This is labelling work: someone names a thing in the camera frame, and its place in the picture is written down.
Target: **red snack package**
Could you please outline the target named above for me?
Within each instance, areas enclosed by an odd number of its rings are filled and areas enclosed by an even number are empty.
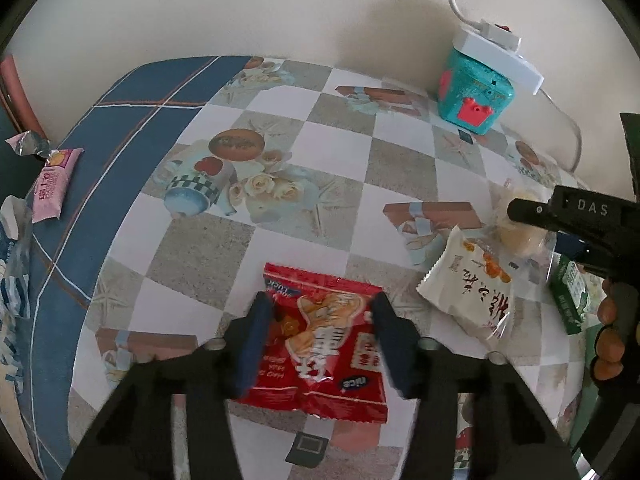
[[[274,321],[256,385],[241,402],[354,422],[386,422],[369,300],[378,286],[264,266]]]

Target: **white snack package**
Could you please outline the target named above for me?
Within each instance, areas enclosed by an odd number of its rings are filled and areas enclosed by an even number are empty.
[[[459,227],[449,235],[442,256],[417,287],[418,293],[453,316],[490,350],[510,331],[511,276]]]

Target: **green package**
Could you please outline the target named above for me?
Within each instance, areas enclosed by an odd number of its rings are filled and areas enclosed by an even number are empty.
[[[566,332],[579,334],[584,313],[589,305],[589,293],[575,262],[560,256],[558,268],[553,272],[549,287],[564,322]]]

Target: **human hand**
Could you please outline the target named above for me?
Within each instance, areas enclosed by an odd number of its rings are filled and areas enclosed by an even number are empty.
[[[617,310],[613,299],[609,297],[611,282],[605,280],[602,283],[602,290],[607,297],[602,300],[598,307],[598,319],[604,325],[613,323],[616,320]],[[640,324],[636,327],[636,339],[640,344]],[[622,355],[625,353],[625,344],[613,328],[606,328],[600,334],[596,344],[596,354],[598,360],[593,367],[593,375],[599,381],[607,381],[620,374],[622,371]]]

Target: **white plug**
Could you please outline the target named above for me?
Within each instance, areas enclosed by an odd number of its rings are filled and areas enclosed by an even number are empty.
[[[485,20],[482,20],[480,23],[480,34],[483,38],[487,38],[489,41],[500,45],[503,49],[517,54],[520,48],[520,41],[522,40],[521,37],[516,36],[508,28],[499,27]]]

